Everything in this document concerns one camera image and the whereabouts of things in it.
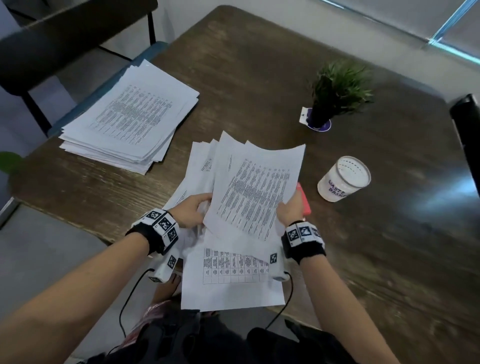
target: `wrist strap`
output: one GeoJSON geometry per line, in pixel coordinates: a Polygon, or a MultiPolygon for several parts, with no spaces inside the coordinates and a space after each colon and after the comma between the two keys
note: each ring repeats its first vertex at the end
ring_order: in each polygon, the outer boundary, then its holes
{"type": "Polygon", "coordinates": [[[168,211],[160,208],[148,211],[135,221],[127,234],[132,232],[138,232],[148,240],[149,254],[157,252],[165,255],[179,239],[178,223],[168,211]]]}
{"type": "Polygon", "coordinates": [[[325,243],[315,225],[306,222],[294,222],[285,230],[282,245],[286,258],[293,258],[300,264],[303,258],[325,253],[325,243]]]}

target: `white cup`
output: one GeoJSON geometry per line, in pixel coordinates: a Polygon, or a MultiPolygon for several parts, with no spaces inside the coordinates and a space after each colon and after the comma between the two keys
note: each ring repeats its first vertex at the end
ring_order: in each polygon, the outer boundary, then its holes
{"type": "Polygon", "coordinates": [[[371,179],[370,171],[360,160],[344,156],[318,182],[317,190],[325,200],[336,202],[368,186],[371,179]]]}

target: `green plant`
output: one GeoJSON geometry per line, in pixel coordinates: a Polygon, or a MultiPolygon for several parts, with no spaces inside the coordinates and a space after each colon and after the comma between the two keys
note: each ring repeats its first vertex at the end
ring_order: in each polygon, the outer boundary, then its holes
{"type": "Polygon", "coordinates": [[[6,174],[12,173],[22,161],[22,157],[13,152],[0,152],[0,170],[6,174]]]}
{"type": "Polygon", "coordinates": [[[369,81],[365,67],[347,61],[325,65],[312,84],[311,119],[323,125],[335,115],[358,111],[362,104],[372,102],[372,91],[366,87],[369,81]]]}

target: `red object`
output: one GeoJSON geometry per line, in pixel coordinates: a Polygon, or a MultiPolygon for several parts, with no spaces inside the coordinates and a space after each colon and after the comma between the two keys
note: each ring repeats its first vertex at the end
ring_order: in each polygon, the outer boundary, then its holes
{"type": "Polygon", "coordinates": [[[305,196],[305,192],[303,191],[300,183],[297,183],[297,190],[301,192],[301,200],[303,202],[303,215],[308,216],[312,213],[312,210],[310,209],[310,205],[308,204],[307,196],[305,196]]]}

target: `wooden table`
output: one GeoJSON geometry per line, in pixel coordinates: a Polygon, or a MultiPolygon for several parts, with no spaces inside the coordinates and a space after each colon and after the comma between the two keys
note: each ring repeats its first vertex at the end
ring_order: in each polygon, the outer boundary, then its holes
{"type": "MultiPolygon", "coordinates": [[[[146,176],[68,154],[53,138],[10,179],[24,204],[108,241],[162,206],[183,179],[193,141],[222,130],[262,148],[306,144],[300,182],[328,258],[402,363],[480,357],[480,201],[445,103],[411,80],[373,68],[375,103],[335,117],[327,133],[298,122],[307,80],[338,51],[221,6],[153,63],[200,92],[165,161],[146,176]],[[337,202],[316,191],[343,155],[372,173],[337,202]]],[[[299,270],[286,313],[318,326],[299,270]]],[[[289,294],[289,283],[285,294],[289,294]]]]}

